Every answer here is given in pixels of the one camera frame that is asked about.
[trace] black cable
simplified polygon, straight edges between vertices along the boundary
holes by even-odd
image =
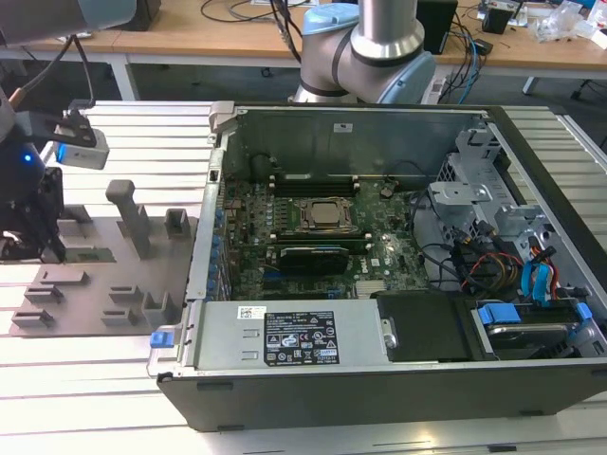
[[[590,84],[588,84],[586,86],[588,87],[588,90],[590,90],[591,92],[594,92],[596,95],[598,95],[599,98],[602,98],[603,100],[607,100],[607,95],[605,95],[604,93],[600,93],[596,88],[594,88]]]
[[[267,17],[269,15],[271,15],[271,12],[266,12],[264,14],[259,14],[257,16],[250,16],[247,17],[245,19],[221,19],[220,17],[213,17],[210,16],[209,14],[207,14],[207,12],[205,11],[205,8],[209,5],[210,2],[212,2],[213,0],[206,0],[205,3],[202,4],[202,6],[200,7],[200,14],[202,14],[204,17],[206,17],[207,19],[209,19],[210,21],[214,21],[214,22],[221,22],[222,24],[242,24],[243,22],[251,22],[254,21],[255,19],[260,19],[262,17]]]
[[[289,5],[289,8],[295,8],[295,7],[300,7],[301,5],[305,5],[306,3],[309,3],[309,0],[303,0],[302,2],[296,4],[296,5]],[[263,22],[263,23],[271,23],[271,24],[275,24],[276,21],[271,18],[268,17],[269,15],[271,15],[272,13],[269,12],[268,14],[265,15],[265,17],[252,17],[252,16],[246,16],[245,14],[241,14],[240,12],[236,11],[236,7],[240,7],[241,5],[248,5],[250,4],[250,0],[243,0],[241,2],[238,3],[234,3],[233,5],[226,5],[226,7],[228,8],[228,12],[230,13],[230,15],[235,18],[238,19],[237,21],[233,21],[233,22]]]
[[[246,16],[244,14],[241,14],[240,12],[236,11],[236,7],[240,7],[241,5],[245,5],[245,4],[249,4],[250,0],[243,0],[242,2],[238,2],[238,3],[234,3],[233,5],[227,6],[228,8],[228,12],[230,13],[230,16],[232,16],[234,19],[238,19],[239,21],[246,21],[246,22],[264,22],[264,23],[272,23],[274,24],[274,19],[272,19],[271,17],[257,17],[257,18],[252,18],[251,16]]]
[[[391,166],[391,172],[386,171],[385,176],[389,177],[390,174],[394,173],[394,170],[398,169],[398,167],[402,164],[409,164],[410,166],[416,168],[424,177],[428,179],[428,183],[432,181],[432,178],[428,175],[428,173],[421,169],[417,163],[411,161],[411,159],[399,159],[394,165]]]
[[[35,56],[34,54],[32,54],[32,53],[31,53],[31,52],[28,50],[28,48],[27,48],[27,47],[25,47],[24,45],[22,45],[22,46],[21,46],[21,50],[23,50],[23,51],[24,51],[24,52],[25,52],[25,53],[26,53],[26,54],[27,54],[27,55],[30,57],[30,59],[31,59],[33,62],[37,63],[37,64],[38,64],[38,65],[39,65],[39,66],[40,66],[42,69],[44,69],[44,68],[46,67],[46,65],[45,65],[43,62],[41,62],[40,60],[38,60],[38,59],[36,58],[36,56]],[[56,84],[57,84],[57,85],[58,85],[58,86],[59,86],[59,87],[60,87],[60,88],[61,88],[63,91],[65,91],[66,93],[69,93],[69,91],[70,91],[70,90],[69,90],[69,89],[68,89],[68,88],[67,88],[67,87],[66,87],[66,86],[65,86],[65,85],[64,85],[64,84],[63,84],[63,83],[62,83],[60,80],[58,80],[58,79],[57,79],[57,78],[56,78],[54,75],[52,75],[52,74],[51,74],[51,75],[49,75],[49,77],[50,77],[50,78],[51,78],[51,79],[52,79],[52,80],[53,80],[53,81],[54,81],[54,82],[55,82],[55,83],[56,83]]]
[[[299,27],[297,27],[297,24],[295,24],[295,22],[293,22],[293,19],[291,19],[291,11],[288,8],[288,0],[277,0],[278,3],[281,5],[281,14],[284,16],[285,18],[285,23],[288,25],[291,25],[293,28],[295,28],[295,32],[300,36],[300,38],[302,37],[302,31],[300,30]]]
[[[597,87],[603,88],[605,90],[607,90],[607,85],[603,85],[602,83],[598,83],[595,81],[589,81],[589,83],[591,83],[592,85],[596,85]]]
[[[283,34],[283,37],[286,42],[286,46],[291,51],[291,54],[293,54],[293,57],[295,58],[295,60],[297,60],[299,63],[301,63],[302,57],[300,56],[299,52],[297,51],[297,48],[295,47],[295,43],[293,43],[293,36],[291,35],[291,31],[289,30],[289,27],[288,27],[289,26],[289,20],[287,17],[289,14],[288,8],[285,8],[286,12],[284,12],[283,11],[284,4],[282,4],[281,1],[282,0],[269,0],[269,4],[272,8],[272,14],[274,14],[274,19],[276,20],[278,29],[281,31],[281,34]],[[279,18],[278,18],[279,13],[285,20],[284,22],[281,22],[279,20]]]
[[[65,53],[72,46],[74,42],[74,37],[70,36],[64,44],[64,47],[61,49],[57,57],[50,62],[45,69],[43,69],[34,79],[26,83],[23,87],[21,87],[21,91],[26,95],[31,90],[36,88],[46,77],[53,71],[53,69],[57,66],[57,63],[64,57]]]
[[[444,99],[445,97],[448,97],[451,95],[452,91],[455,88],[459,88],[461,86],[464,85],[464,82],[466,80],[466,76],[468,75],[472,64],[473,64],[473,57],[472,57],[472,50],[471,50],[471,43],[469,43],[468,41],[468,36],[469,36],[469,30],[462,25],[461,19],[459,17],[459,14],[455,13],[455,18],[457,19],[457,22],[453,22],[453,24],[455,26],[458,26],[460,29],[460,34],[459,35],[455,35],[457,36],[457,38],[462,42],[463,46],[464,46],[464,50],[465,50],[465,54],[464,54],[464,61],[462,62],[462,64],[460,65],[459,69],[457,70],[457,72],[454,75],[451,75],[451,79],[449,81],[449,85],[448,87],[445,89],[445,91],[441,94],[441,96],[438,98],[439,101],[441,101],[442,99]],[[464,67],[466,68],[466,73],[461,76],[460,82],[456,84],[457,82],[457,78],[460,77],[460,75],[462,74],[462,71],[464,70]]]
[[[86,53],[84,52],[83,45],[81,44],[78,36],[72,35],[71,38],[74,40],[74,45],[76,45],[80,58],[83,60],[84,75],[86,76],[86,83],[88,84],[88,93],[91,97],[88,104],[83,106],[83,109],[91,109],[95,107],[97,100],[95,99],[95,90],[93,89],[93,82],[91,80],[90,63],[86,58]]]
[[[439,102],[441,100],[443,100],[444,98],[447,98],[447,100],[449,100],[453,91],[455,91],[459,88],[462,88],[466,84],[468,84],[469,72],[474,63],[473,51],[472,51],[472,47],[474,46],[474,44],[473,44],[474,38],[472,37],[472,33],[469,31],[469,29],[466,26],[464,26],[462,24],[461,18],[457,12],[455,12],[454,17],[455,17],[456,22],[453,22],[453,25],[457,26],[460,30],[456,36],[460,39],[460,41],[464,45],[466,54],[464,56],[464,61],[460,65],[457,72],[454,75],[451,75],[449,82],[447,82],[447,87],[445,88],[445,90],[443,91],[443,93],[440,95],[440,97],[438,99]],[[485,58],[481,62],[480,62],[480,58],[477,57],[477,59],[478,59],[477,62],[479,62],[479,63],[478,63],[478,67],[476,68],[476,71],[470,75],[470,77],[471,77],[471,83],[470,83],[470,87],[469,87],[470,90],[479,80],[481,69],[483,69],[483,67],[485,66],[485,63],[487,62],[487,56],[484,56],[484,57]],[[466,68],[466,72],[462,75],[462,71],[463,71],[464,67]]]

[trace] warning label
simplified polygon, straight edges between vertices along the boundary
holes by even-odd
[[[266,313],[264,325],[269,367],[340,363],[332,311]]]

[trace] wire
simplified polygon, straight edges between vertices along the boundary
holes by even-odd
[[[233,21],[233,22],[261,22],[261,23],[270,23],[270,24],[275,24],[276,21],[274,21],[274,19],[272,19],[271,17],[251,17],[251,16],[246,16],[244,14],[241,14],[240,12],[236,11],[235,8],[239,7],[241,5],[245,5],[250,3],[250,0],[244,0],[243,2],[238,2],[235,3],[233,5],[228,6],[228,12],[230,13],[230,16],[232,16],[234,19],[238,19],[238,21]]]
[[[214,21],[214,22],[220,22],[222,24],[242,24],[243,22],[252,22],[256,19],[261,19],[262,17],[268,17],[270,16],[272,13],[271,12],[266,12],[264,14],[259,14],[257,16],[250,16],[250,17],[246,17],[244,19],[236,19],[236,20],[232,20],[232,19],[222,19],[220,17],[213,17],[210,16],[206,11],[206,7],[213,2],[214,0],[206,0],[205,3],[202,4],[202,6],[200,7],[200,14],[202,14],[204,17],[206,17],[207,19],[209,19],[210,21]]]
[[[462,25],[461,18],[457,12],[455,12],[455,20],[456,22],[453,22],[453,24],[459,28],[459,32],[451,31],[450,34],[459,38],[466,53],[464,55],[464,61],[457,72],[451,75],[450,80],[447,82],[447,88],[443,91],[438,100],[441,101],[444,98],[449,100],[451,93],[454,90],[465,87],[464,94],[460,97],[458,102],[462,103],[468,96],[473,85],[479,80],[481,69],[487,62],[487,56],[484,56],[485,58],[481,61],[472,34],[466,26]]]
[[[274,14],[274,19],[276,20],[276,25],[278,26],[278,29],[280,30],[280,32],[283,36],[283,40],[285,41],[286,46],[291,51],[291,54],[293,54],[293,57],[295,58],[295,60],[297,60],[299,63],[301,63],[302,57],[300,56],[299,52],[297,51],[297,48],[295,47],[295,44],[293,43],[293,37],[291,36],[291,31],[288,27],[289,23],[293,24],[293,21],[290,19],[290,12],[288,10],[288,7],[285,7],[285,5],[281,2],[282,2],[282,0],[269,0],[269,4],[272,8],[272,14]],[[280,19],[278,18],[279,13],[281,14],[281,16],[283,16],[283,19],[285,20],[284,22],[281,22]]]
[[[399,159],[392,167],[392,172],[394,172],[395,169],[398,169],[400,167],[400,165],[402,164],[409,164],[410,166],[413,166],[417,171],[419,171],[424,177],[426,177],[428,179],[428,183],[430,183],[432,181],[432,178],[428,175],[427,172],[425,172],[424,170],[422,170],[419,165],[417,163],[415,163],[414,161],[411,161],[411,159]],[[385,176],[389,177],[390,172],[386,171]]]
[[[272,270],[276,270],[277,272],[280,272],[281,269],[278,267],[275,267],[274,265],[270,265],[270,264],[262,264],[262,267],[267,267],[267,268],[271,268]]]
[[[474,266],[472,267],[470,272],[464,273],[466,280],[464,282],[462,282],[461,288],[463,289],[466,286],[466,284],[473,284],[473,285],[480,287],[481,289],[485,289],[487,291],[494,291],[494,290],[499,289],[501,287],[502,280],[506,277],[506,267],[504,266],[504,263],[502,263],[502,261],[500,261],[495,256],[496,256],[496,253],[486,253],[483,256],[481,256],[481,258],[476,262],[476,264],[474,264]],[[478,267],[481,266],[481,264],[486,259],[491,259],[491,260],[493,260],[493,262],[495,262],[497,265],[500,266],[500,272],[501,272],[500,277],[498,278],[498,280],[495,283],[493,283],[491,285],[487,285],[487,284],[478,282],[477,280],[472,278],[472,274],[478,269]]]
[[[93,82],[91,80],[90,63],[86,58],[86,53],[84,52],[83,45],[81,44],[78,36],[72,35],[71,38],[74,40],[74,45],[76,45],[80,58],[83,60],[84,75],[86,76],[86,83],[88,84],[88,93],[91,97],[88,104],[83,106],[83,109],[91,109],[95,107],[97,100],[95,99],[95,90],[93,89]]]
[[[594,92],[596,95],[598,95],[600,98],[607,100],[607,95],[605,95],[604,93],[600,93],[596,88],[594,88],[592,85],[586,85],[588,87],[588,90],[590,90],[591,92]]]
[[[228,9],[230,16],[232,16],[234,19],[239,19],[238,21],[230,21],[230,22],[256,22],[256,23],[264,23],[264,24],[276,24],[276,20],[272,17],[269,17],[270,15],[272,15],[272,12],[265,14],[264,17],[259,17],[259,16],[246,16],[245,14],[242,14],[242,13],[236,11],[237,7],[240,7],[241,5],[245,5],[245,4],[249,4],[249,3],[250,3],[250,0],[244,0],[242,2],[238,2],[238,3],[235,3],[230,6],[226,5],[226,8]],[[300,7],[301,5],[305,5],[307,3],[309,3],[309,0],[303,0],[301,3],[295,4],[295,5],[289,5],[288,7],[289,8]]]
[[[59,54],[57,54],[57,57],[55,57],[53,61],[50,62],[46,66],[46,68],[38,74],[38,76],[36,76],[34,79],[26,83],[23,87],[21,87],[21,90],[25,93],[29,93],[31,90],[36,88],[44,79],[46,79],[46,77],[53,71],[53,69],[55,69],[57,63],[64,57],[65,53],[67,52],[69,47],[72,46],[73,42],[74,37],[70,36],[69,39],[65,42],[64,47],[61,49]]]
[[[469,38],[470,38],[470,44],[472,46],[472,68],[473,68],[473,70],[472,70],[472,76],[470,76],[469,79],[468,79],[468,84],[466,85],[466,89],[464,90],[464,93],[462,94],[462,97],[457,102],[458,104],[461,104],[462,102],[464,102],[464,100],[466,99],[466,97],[470,93],[472,85],[474,84],[474,82],[472,80],[474,80],[476,78],[476,76],[474,76],[474,74],[477,74],[476,73],[476,68],[477,68],[477,65],[478,65],[478,54],[476,52],[476,44],[474,43],[474,40],[472,39],[471,36]]]

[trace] electronic device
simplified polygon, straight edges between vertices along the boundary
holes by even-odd
[[[513,15],[518,13],[520,5],[517,8],[512,2],[487,2],[487,12],[483,19],[482,29],[486,33],[495,33],[498,35],[504,34],[508,21]]]
[[[133,19],[114,28],[126,31],[147,31],[158,16],[161,5],[162,0],[137,0],[137,10]]]
[[[148,364],[190,427],[543,415],[607,390],[607,253],[501,108],[222,101],[210,125],[184,316]]]
[[[0,9],[0,46],[22,45],[123,24],[136,0],[2,0]]]
[[[333,3],[354,3],[358,0],[333,0]],[[424,50],[432,54],[440,55],[443,53],[451,23],[455,11],[457,10],[457,0],[418,0],[417,13],[415,17],[424,26],[426,32],[424,36]]]

